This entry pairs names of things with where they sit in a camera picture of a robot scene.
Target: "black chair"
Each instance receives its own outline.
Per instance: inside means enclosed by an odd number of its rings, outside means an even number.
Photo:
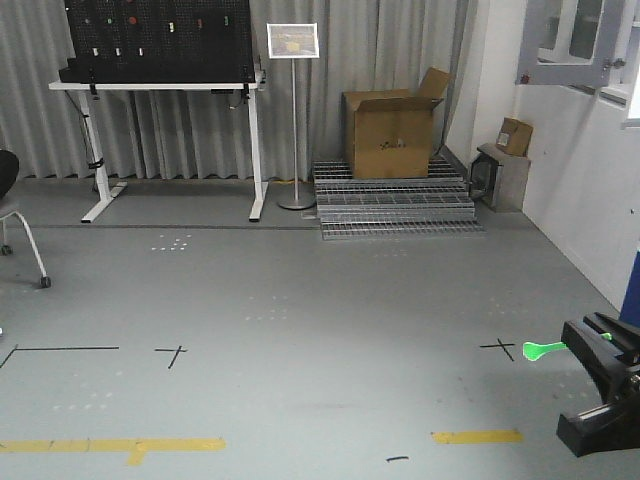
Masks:
[[[42,288],[49,288],[51,287],[51,278],[49,278],[49,276],[47,275],[47,271],[44,268],[42,257],[40,257],[40,252],[38,251],[36,242],[33,239],[33,234],[31,233],[31,228],[29,228],[29,224],[25,220],[24,216],[20,213],[20,205],[18,204],[18,201],[6,195],[6,193],[15,183],[19,166],[20,162],[18,160],[18,157],[7,150],[0,150],[0,222],[2,222],[2,244],[0,246],[0,254],[2,254],[3,256],[7,256],[13,253],[13,249],[7,243],[7,220],[11,217],[16,217],[22,223],[22,227],[27,234],[27,238],[29,239],[29,243],[31,243],[33,253],[36,256],[36,260],[38,261],[40,273],[42,274],[42,276],[40,277],[40,286]]]

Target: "white wall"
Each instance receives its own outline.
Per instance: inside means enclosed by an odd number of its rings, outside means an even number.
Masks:
[[[469,165],[514,108],[526,0],[475,0],[477,14],[447,147]]]
[[[470,58],[447,146],[469,164],[502,117],[531,123],[524,213],[619,309],[640,238],[640,130],[622,130],[624,109],[597,96],[516,87],[526,1],[477,1],[482,62]]]
[[[522,89],[519,113],[536,128],[524,213],[618,309],[640,238],[640,131],[620,128],[624,113],[534,86]]]

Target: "yellow floor tape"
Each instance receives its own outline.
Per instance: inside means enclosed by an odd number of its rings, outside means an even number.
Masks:
[[[221,438],[137,438],[123,440],[25,440],[0,441],[2,453],[127,452],[127,465],[139,466],[149,452],[215,452],[227,443]]]
[[[437,443],[463,445],[470,443],[519,443],[524,437],[517,430],[479,430],[472,432],[437,432],[431,436]]]

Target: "green handle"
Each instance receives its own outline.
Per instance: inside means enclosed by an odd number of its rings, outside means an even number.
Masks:
[[[603,333],[602,338],[611,340],[613,337],[610,333]],[[564,350],[567,346],[563,342],[550,343],[548,345],[539,345],[537,343],[526,342],[522,345],[522,354],[531,362],[535,362],[541,356],[556,350]]]

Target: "black pegboard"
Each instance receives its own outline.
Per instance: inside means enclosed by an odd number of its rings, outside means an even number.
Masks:
[[[249,0],[64,0],[63,81],[253,83]]]

